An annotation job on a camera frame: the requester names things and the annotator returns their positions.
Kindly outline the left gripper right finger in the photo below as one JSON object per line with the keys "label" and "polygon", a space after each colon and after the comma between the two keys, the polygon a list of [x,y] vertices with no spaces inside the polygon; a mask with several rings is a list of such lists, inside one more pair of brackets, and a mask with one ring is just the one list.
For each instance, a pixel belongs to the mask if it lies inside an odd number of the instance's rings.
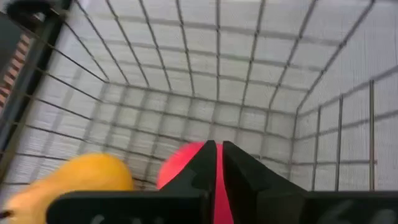
{"label": "left gripper right finger", "polygon": [[307,191],[229,141],[223,172],[237,224],[398,224],[398,191]]}

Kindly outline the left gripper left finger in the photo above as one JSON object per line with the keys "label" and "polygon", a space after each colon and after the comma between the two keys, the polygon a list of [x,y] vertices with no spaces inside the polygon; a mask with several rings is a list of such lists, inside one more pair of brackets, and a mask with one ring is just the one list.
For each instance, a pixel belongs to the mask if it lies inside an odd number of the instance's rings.
{"label": "left gripper left finger", "polygon": [[212,224],[206,189],[74,191],[46,211],[48,224]]}

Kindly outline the bright red apple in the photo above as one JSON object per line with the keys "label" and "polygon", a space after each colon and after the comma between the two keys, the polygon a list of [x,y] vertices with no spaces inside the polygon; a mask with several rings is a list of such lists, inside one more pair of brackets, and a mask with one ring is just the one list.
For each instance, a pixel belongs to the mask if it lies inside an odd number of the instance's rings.
{"label": "bright red apple", "polygon": [[163,163],[157,176],[157,189],[183,187],[212,193],[212,224],[234,224],[224,182],[222,143],[210,140],[185,144]]}

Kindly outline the yellow pear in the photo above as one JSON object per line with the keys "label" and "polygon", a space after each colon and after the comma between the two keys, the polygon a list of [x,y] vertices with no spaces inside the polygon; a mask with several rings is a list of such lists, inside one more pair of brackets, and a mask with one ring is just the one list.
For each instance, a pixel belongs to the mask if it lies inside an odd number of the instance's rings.
{"label": "yellow pear", "polygon": [[47,224],[46,211],[59,196],[74,191],[132,191],[134,180],[124,161],[107,153],[88,153],[64,162],[10,196],[2,210],[5,224]]}

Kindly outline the black hazard-striped floor mat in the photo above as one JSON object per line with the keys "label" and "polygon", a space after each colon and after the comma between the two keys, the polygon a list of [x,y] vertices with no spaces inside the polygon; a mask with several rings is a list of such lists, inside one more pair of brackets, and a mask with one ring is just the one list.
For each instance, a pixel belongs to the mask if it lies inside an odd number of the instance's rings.
{"label": "black hazard-striped floor mat", "polygon": [[16,44],[16,49],[6,60],[5,68],[1,70],[0,75],[0,111],[5,108],[15,82],[25,64],[27,54],[30,49],[31,40],[29,36],[21,34]]}

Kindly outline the black aluminium table frame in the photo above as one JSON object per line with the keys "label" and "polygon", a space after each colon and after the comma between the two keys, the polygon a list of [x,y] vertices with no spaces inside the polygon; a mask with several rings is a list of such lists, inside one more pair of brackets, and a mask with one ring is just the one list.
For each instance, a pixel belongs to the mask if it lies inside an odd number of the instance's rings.
{"label": "black aluminium table frame", "polygon": [[21,34],[31,40],[25,64],[0,111],[0,177],[7,174],[16,153],[15,131],[22,126],[32,96],[49,66],[71,5],[72,0],[9,0],[0,12],[0,73]]}

